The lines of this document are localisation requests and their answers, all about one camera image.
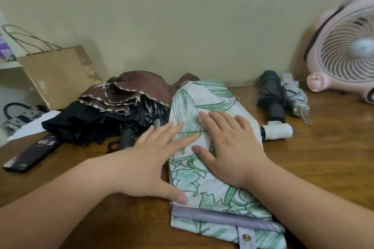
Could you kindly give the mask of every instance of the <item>fan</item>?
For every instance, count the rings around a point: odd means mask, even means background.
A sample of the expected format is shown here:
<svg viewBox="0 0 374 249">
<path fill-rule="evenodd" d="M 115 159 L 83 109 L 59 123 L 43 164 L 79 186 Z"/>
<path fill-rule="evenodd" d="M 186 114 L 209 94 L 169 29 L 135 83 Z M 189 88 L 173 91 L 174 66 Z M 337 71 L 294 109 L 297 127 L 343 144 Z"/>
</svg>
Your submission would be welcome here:
<svg viewBox="0 0 374 249">
<path fill-rule="evenodd" d="M 374 104 L 374 0 L 346 0 L 324 13 L 304 59 L 312 91 L 358 92 Z"/>
</svg>

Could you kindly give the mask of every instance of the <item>brown paper bag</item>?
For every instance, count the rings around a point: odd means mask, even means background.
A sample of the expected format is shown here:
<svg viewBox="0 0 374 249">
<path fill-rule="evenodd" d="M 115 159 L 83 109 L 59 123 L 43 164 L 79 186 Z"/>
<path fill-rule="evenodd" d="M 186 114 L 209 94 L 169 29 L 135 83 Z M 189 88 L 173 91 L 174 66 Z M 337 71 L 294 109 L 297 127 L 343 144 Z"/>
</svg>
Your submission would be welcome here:
<svg viewBox="0 0 374 249">
<path fill-rule="evenodd" d="M 102 83 L 82 45 L 62 49 L 24 29 L 21 30 L 27 34 L 8 32 L 6 27 L 9 26 L 21 28 L 15 25 L 3 25 L 8 35 L 23 49 L 25 48 L 21 43 L 26 43 L 41 50 L 41 53 L 33 54 L 25 49 L 29 54 L 17 58 L 17 61 L 24 68 L 49 109 L 63 109 L 77 100 L 90 86 Z M 46 52 L 36 45 L 20 40 L 15 35 L 37 39 L 49 47 L 51 51 Z"/>
</svg>

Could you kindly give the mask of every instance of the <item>person's right arm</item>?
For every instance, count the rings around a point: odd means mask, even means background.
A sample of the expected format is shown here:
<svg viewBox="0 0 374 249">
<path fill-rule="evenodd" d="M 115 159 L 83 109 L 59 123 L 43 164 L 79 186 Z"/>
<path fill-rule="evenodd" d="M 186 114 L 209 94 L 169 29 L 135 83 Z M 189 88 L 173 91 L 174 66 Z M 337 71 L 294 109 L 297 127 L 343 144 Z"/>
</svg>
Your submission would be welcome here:
<svg viewBox="0 0 374 249">
<path fill-rule="evenodd" d="M 374 248 L 374 212 L 320 189 L 271 162 L 250 123 L 224 112 L 200 112 L 214 157 L 193 151 L 219 178 L 253 193 L 309 249 Z"/>
</svg>

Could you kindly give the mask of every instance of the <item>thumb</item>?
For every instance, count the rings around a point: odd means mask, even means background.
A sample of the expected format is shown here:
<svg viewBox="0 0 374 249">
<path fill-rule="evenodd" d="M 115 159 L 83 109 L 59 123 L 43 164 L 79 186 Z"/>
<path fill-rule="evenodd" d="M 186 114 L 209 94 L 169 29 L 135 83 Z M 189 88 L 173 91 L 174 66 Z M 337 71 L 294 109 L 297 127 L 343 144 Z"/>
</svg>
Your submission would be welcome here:
<svg viewBox="0 0 374 249">
<path fill-rule="evenodd" d="M 214 172 L 215 157 L 206 148 L 202 146 L 193 146 L 192 151 L 204 162 L 204 164 Z"/>
<path fill-rule="evenodd" d="M 155 187 L 154 195 L 160 198 L 169 199 L 173 202 L 177 202 L 178 204 L 187 204 L 187 197 L 182 190 L 162 180 L 160 180 Z"/>
</svg>

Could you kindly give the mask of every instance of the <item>hand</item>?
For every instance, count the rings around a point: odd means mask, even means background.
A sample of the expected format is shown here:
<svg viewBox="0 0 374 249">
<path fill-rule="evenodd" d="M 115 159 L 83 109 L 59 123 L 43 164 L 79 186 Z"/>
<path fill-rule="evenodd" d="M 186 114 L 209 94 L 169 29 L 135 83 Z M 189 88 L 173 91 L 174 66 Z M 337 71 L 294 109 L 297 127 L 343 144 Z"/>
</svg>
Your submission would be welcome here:
<svg viewBox="0 0 374 249">
<path fill-rule="evenodd" d="M 216 156 L 201 146 L 193 146 L 192 151 L 223 181 L 247 188 L 251 169 L 269 161 L 250 122 L 239 115 L 233 117 L 221 111 L 208 114 L 199 112 L 212 136 Z"/>
<path fill-rule="evenodd" d="M 183 125 L 184 122 L 176 126 L 169 122 L 157 130 L 151 126 L 134 147 L 94 158 L 97 167 L 105 170 L 111 192 L 155 196 L 186 204 L 185 193 L 161 179 L 161 168 L 168 158 L 199 137 L 194 134 L 170 143 Z"/>
</svg>

